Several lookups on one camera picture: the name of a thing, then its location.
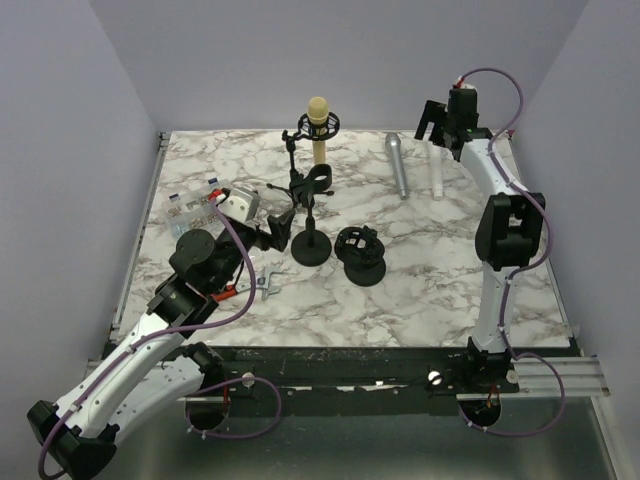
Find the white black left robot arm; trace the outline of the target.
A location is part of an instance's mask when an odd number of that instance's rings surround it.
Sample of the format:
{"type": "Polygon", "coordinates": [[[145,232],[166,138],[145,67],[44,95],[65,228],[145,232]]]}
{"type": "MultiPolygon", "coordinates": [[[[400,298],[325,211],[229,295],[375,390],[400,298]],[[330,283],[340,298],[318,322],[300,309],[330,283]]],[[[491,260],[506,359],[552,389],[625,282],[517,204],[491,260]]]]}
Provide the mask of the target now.
{"type": "Polygon", "coordinates": [[[283,251],[294,211],[268,218],[268,231],[214,210],[223,229],[218,237],[193,229],[176,242],[169,259],[172,275],[148,303],[145,313],[115,349],[84,380],[54,402],[40,400],[28,422],[41,445],[38,474],[49,478],[45,462],[59,466],[56,478],[93,479],[113,459],[126,435],[165,405],[191,395],[226,394],[236,379],[206,345],[186,346],[168,373],[154,368],[194,332],[214,328],[211,314],[236,271],[249,273],[249,294],[257,275],[252,248],[283,251]]]}

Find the black round-base clip stand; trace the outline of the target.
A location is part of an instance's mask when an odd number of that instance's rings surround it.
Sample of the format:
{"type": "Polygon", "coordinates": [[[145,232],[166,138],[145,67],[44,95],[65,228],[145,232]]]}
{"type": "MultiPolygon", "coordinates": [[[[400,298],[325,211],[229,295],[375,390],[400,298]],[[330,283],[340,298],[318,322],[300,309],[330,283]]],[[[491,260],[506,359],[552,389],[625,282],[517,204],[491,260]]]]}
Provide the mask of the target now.
{"type": "Polygon", "coordinates": [[[332,169],[328,164],[314,165],[307,176],[296,170],[291,172],[290,191],[295,205],[307,210],[305,230],[297,234],[291,243],[294,260],[306,267],[322,265],[331,255],[331,241],[316,229],[313,216],[314,196],[326,193],[332,185],[332,169]]]}

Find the beige microphone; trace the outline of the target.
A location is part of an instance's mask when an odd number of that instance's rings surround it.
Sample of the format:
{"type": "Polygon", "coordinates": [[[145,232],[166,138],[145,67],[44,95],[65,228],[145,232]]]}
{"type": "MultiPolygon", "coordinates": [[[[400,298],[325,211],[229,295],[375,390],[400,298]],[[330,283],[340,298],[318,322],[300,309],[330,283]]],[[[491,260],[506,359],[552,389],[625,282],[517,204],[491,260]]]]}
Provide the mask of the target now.
{"type": "Polygon", "coordinates": [[[325,141],[320,137],[327,131],[327,121],[329,120],[329,105],[325,98],[321,96],[312,97],[308,102],[307,117],[311,132],[316,137],[312,141],[313,160],[315,165],[326,163],[325,141]]]}

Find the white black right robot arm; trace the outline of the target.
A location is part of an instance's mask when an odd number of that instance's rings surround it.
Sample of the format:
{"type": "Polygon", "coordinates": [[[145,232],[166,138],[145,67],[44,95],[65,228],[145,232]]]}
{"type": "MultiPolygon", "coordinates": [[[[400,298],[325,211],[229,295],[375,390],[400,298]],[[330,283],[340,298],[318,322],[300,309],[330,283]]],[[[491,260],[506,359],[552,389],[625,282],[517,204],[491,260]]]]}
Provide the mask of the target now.
{"type": "Polygon", "coordinates": [[[542,235],[544,196],[530,193],[495,152],[491,131],[478,125],[478,94],[454,86],[445,103],[429,100],[415,138],[432,127],[429,142],[448,150],[471,174],[486,196],[475,234],[483,267],[478,319],[468,340],[460,379],[480,392],[507,375],[511,364],[509,334],[519,277],[537,255],[542,235]]]}

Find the white microphone silver mesh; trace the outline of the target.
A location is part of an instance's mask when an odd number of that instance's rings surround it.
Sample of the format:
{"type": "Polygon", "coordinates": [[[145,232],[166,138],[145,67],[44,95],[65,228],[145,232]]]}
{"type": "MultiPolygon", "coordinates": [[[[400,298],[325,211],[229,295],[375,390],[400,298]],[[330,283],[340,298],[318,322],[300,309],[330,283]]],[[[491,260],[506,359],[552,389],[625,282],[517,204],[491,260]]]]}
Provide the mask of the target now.
{"type": "Polygon", "coordinates": [[[429,144],[429,159],[431,166],[432,195],[435,200],[441,200],[444,195],[441,148],[433,143],[429,144]]]}

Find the silver grey microphone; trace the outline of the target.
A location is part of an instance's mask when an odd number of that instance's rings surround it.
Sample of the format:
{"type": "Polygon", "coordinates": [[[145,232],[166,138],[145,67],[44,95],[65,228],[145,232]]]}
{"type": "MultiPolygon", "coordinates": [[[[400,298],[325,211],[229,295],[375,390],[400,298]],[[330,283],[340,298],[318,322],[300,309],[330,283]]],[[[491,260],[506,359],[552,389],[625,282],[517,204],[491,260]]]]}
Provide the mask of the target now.
{"type": "Polygon", "coordinates": [[[402,200],[409,198],[409,187],[404,169],[401,140],[397,133],[389,132],[385,137],[385,151],[390,161],[398,195],[402,200]]]}

